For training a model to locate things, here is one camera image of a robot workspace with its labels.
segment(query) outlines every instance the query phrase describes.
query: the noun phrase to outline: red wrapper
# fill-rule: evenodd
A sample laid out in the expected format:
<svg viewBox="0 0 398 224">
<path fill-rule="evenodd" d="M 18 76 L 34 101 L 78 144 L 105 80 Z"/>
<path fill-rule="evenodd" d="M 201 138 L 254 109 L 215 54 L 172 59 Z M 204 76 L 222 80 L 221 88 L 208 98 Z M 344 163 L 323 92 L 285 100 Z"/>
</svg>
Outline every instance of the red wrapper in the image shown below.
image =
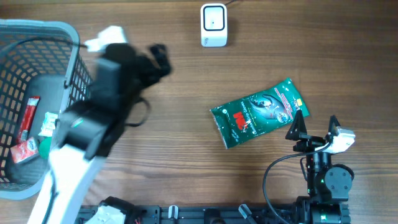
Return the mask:
<svg viewBox="0 0 398 224">
<path fill-rule="evenodd" d="M 16 142 L 18 144 L 27 140 L 39 99 L 40 99 L 39 96 L 32 96 L 27 101 L 24 118 L 22 119 L 22 123 L 18 131 L 18 137 L 16 139 Z"/>
<path fill-rule="evenodd" d="M 32 137 L 16 146 L 10 148 L 12 160 L 17 164 L 29 161 L 38 156 L 39 149 L 35 139 Z"/>
</svg>

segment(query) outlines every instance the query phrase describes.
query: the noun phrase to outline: wooden table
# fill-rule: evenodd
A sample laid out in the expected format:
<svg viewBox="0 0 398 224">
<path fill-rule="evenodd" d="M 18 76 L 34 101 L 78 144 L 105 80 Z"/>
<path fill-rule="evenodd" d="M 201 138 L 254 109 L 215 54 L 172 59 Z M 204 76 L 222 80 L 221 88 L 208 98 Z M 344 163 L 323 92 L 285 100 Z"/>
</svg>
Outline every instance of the wooden table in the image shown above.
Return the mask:
<svg viewBox="0 0 398 224">
<path fill-rule="evenodd" d="M 356 173 L 353 223 L 396 223 L 398 3 L 237 2 L 228 8 L 223 48 L 200 45 L 202 4 L 0 7 L 3 18 L 65 21 L 81 41 L 118 25 L 141 50 L 154 42 L 170 50 L 173 74 L 144 93 L 150 119 L 116 143 L 85 203 L 109 195 L 144 205 L 264 203 L 264 170 L 293 153 L 294 142 L 284 139 L 288 127 L 225 150 L 208 110 L 290 77 L 309 107 L 309 134 L 324 136 L 333 114 L 356 133 L 355 145 L 333 156 Z M 95 56 L 81 54 L 91 68 Z M 271 171 L 268 191 L 274 203 L 306 195 L 299 159 Z M 1 223 L 25 223 L 34 201 L 1 200 Z"/>
</svg>

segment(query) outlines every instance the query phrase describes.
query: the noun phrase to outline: basket bottom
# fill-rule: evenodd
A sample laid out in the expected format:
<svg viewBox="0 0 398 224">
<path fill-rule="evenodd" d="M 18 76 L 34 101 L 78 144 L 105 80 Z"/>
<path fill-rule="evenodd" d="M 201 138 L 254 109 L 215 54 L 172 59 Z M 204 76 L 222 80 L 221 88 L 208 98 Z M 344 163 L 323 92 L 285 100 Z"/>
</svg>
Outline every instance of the basket bottom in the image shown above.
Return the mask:
<svg viewBox="0 0 398 224">
<path fill-rule="evenodd" d="M 20 110 L 21 117 L 18 118 L 17 129 L 19 129 L 21 125 L 27 100 L 31 96 L 40 96 L 40 101 L 37 105 L 29 137 L 37 137 L 40 133 L 46 112 L 59 114 L 64 91 L 64 78 L 64 75 L 38 75 L 29 82 L 24 95 L 24 102 L 22 103 L 22 108 Z M 16 130 L 14 135 L 14 144 L 17 134 L 18 130 Z M 48 169 L 47 160 L 40 156 L 22 164 L 15 164 L 12 160 L 11 153 L 7 159 L 6 174 L 11 182 L 18 184 L 36 183 Z"/>
</svg>

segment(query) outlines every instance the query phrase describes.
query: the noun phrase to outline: gray basket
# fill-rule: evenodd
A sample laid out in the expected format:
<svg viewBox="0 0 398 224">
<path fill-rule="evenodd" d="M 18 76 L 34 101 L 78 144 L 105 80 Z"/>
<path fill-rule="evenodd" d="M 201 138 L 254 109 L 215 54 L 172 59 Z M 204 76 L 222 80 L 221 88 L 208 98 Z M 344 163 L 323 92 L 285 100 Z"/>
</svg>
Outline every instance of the gray basket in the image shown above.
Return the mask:
<svg viewBox="0 0 398 224">
<path fill-rule="evenodd" d="M 30 37 L 54 37 L 79 43 L 77 31 L 63 22 L 0 20 L 0 49 Z M 35 40 L 19 45 L 0 58 L 0 198 L 20 200 L 36 194 L 48 169 L 36 157 L 15 164 L 10 147 L 24 115 L 27 100 L 40 96 L 29 137 L 40 132 L 46 112 L 59 113 L 88 97 L 91 77 L 79 56 L 79 47 Z"/>
</svg>

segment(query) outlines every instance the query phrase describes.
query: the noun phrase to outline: green packet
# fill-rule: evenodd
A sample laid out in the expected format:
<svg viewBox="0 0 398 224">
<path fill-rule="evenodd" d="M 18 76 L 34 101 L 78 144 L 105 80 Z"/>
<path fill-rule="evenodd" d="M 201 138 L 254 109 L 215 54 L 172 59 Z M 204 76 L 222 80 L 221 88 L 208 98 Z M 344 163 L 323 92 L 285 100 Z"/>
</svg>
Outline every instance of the green packet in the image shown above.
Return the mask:
<svg viewBox="0 0 398 224">
<path fill-rule="evenodd" d="M 254 137 L 290 124 L 297 110 L 310 115 L 290 78 L 269 90 L 211 109 L 225 147 L 231 148 Z"/>
</svg>

